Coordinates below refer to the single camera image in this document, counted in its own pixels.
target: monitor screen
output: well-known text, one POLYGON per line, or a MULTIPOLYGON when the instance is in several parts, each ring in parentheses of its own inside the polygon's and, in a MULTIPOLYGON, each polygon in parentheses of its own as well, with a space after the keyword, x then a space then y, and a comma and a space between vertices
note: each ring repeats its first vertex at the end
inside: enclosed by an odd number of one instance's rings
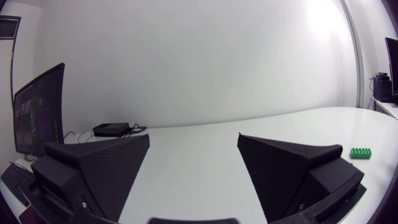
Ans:
POLYGON ((5 3, 6 3, 6 0, 0 0, 0 12, 5 3))
POLYGON ((63 63, 32 80, 14 97, 14 139, 19 153, 42 156, 45 142, 63 143, 63 63))
POLYGON ((386 44, 390 58, 392 94, 398 94, 398 40, 386 37, 386 44))

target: white desk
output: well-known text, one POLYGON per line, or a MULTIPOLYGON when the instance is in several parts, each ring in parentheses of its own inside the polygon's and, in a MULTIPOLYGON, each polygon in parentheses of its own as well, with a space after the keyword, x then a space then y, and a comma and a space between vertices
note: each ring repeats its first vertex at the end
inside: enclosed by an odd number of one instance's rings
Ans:
MULTIPOLYGON (((342 223, 366 223, 398 163, 398 120, 357 108, 321 108, 230 123, 156 128, 127 198, 120 223, 151 217, 207 220, 235 217, 265 223, 256 191, 236 146, 238 133, 325 146, 341 144, 342 158, 365 173, 368 189, 342 223), (352 147, 370 147, 370 160, 351 160, 352 147)), ((80 141, 90 133, 82 134, 80 141)))
POLYGON ((395 105, 395 103, 382 103, 377 100, 376 106, 380 107, 383 111, 385 111, 393 118, 398 119, 398 106, 395 105))

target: lego brick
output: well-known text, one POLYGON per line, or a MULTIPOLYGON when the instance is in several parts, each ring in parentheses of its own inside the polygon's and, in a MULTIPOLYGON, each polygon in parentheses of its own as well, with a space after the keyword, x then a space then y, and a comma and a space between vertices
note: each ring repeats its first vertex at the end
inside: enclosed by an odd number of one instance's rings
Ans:
POLYGON ((372 151, 370 148, 352 148, 349 156, 352 159, 370 159, 372 151))

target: white wall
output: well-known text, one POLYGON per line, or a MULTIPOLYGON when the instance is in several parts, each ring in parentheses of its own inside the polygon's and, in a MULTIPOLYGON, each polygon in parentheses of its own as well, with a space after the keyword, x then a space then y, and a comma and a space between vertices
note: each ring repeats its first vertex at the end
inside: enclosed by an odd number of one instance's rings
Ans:
POLYGON ((339 0, 51 0, 40 17, 34 74, 60 62, 64 132, 356 104, 339 0))
POLYGON ((386 72, 390 75, 389 57, 384 39, 386 37, 396 39, 397 36, 386 8, 380 0, 346 1, 358 31, 363 53, 364 107, 367 108, 372 96, 369 79, 376 72, 386 72))
MULTIPOLYGON (((14 52, 14 92, 33 79, 33 49, 41 8, 7 2, 1 15, 21 16, 14 52)), ((15 151, 10 96, 10 61, 12 40, 0 40, 0 173, 20 154, 15 151)))

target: black keyboard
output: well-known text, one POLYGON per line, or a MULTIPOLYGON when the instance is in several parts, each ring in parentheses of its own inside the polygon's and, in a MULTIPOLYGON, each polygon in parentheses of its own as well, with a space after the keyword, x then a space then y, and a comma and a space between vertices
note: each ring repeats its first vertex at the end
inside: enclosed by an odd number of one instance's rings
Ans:
POLYGON ((1 180, 21 203, 28 206, 29 202, 26 200, 21 190, 19 190, 19 186, 32 176, 33 173, 29 172, 27 169, 12 163, 2 174, 1 180))

